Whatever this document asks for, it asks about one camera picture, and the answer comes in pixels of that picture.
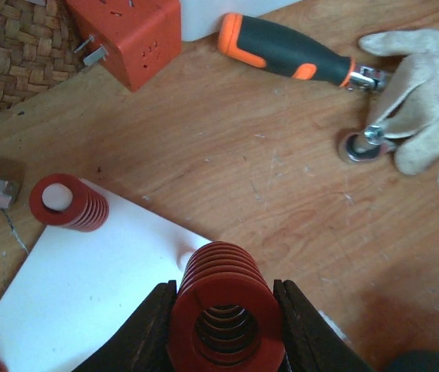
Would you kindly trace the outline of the beige work glove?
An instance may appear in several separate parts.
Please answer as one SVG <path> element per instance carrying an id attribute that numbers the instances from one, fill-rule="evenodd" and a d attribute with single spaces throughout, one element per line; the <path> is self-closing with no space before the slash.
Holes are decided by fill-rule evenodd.
<path id="1" fill-rule="evenodd" d="M 402 140 L 394 152 L 402 174 L 420 174 L 439 160 L 439 30 L 373 33 L 358 43 L 375 56 L 403 58 L 367 123 L 380 126 L 388 140 Z"/>

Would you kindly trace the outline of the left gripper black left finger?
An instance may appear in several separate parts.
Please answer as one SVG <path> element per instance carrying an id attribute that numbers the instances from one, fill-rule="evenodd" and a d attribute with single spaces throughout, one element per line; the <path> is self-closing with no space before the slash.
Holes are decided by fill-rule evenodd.
<path id="1" fill-rule="evenodd" d="M 74 371 L 173 371 L 166 342 L 176 297 L 175 280 L 155 286 L 119 330 Z"/>

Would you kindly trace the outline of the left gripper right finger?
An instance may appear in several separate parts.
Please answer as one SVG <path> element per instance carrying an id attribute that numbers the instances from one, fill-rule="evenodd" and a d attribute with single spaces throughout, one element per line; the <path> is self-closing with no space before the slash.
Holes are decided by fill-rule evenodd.
<path id="1" fill-rule="evenodd" d="M 293 281 L 275 280 L 273 293 L 283 313 L 286 353 L 280 371 L 374 371 L 337 335 Z"/>

